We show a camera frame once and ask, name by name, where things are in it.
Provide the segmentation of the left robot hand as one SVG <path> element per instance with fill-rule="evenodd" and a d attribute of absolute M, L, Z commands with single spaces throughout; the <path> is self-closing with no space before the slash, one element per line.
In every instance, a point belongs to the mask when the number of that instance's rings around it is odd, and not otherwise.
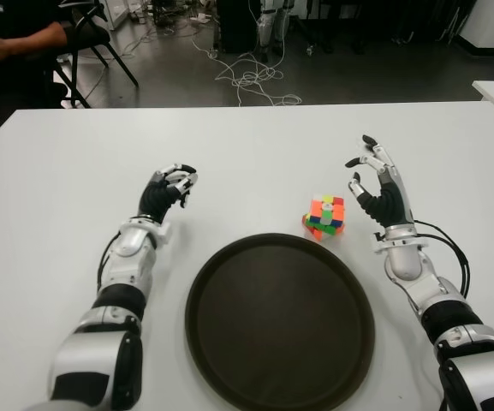
<path fill-rule="evenodd" d="M 140 196 L 138 214 L 162 224 L 177 202 L 186 206 L 187 197 L 198 180 L 197 170 L 186 164 L 172 164 L 156 170 Z"/>

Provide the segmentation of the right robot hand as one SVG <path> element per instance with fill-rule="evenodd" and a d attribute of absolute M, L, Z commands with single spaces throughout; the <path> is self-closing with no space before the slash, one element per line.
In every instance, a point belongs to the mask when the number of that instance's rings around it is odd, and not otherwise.
<path fill-rule="evenodd" d="M 376 171 L 380 192 L 372 195 L 361 184 L 360 174 L 354 172 L 348 189 L 361 209 L 385 229 L 392 226 L 414 224 L 406 188 L 401 174 L 390 155 L 373 137 L 362 136 L 366 152 L 348 161 L 345 166 L 353 168 L 366 164 Z"/>

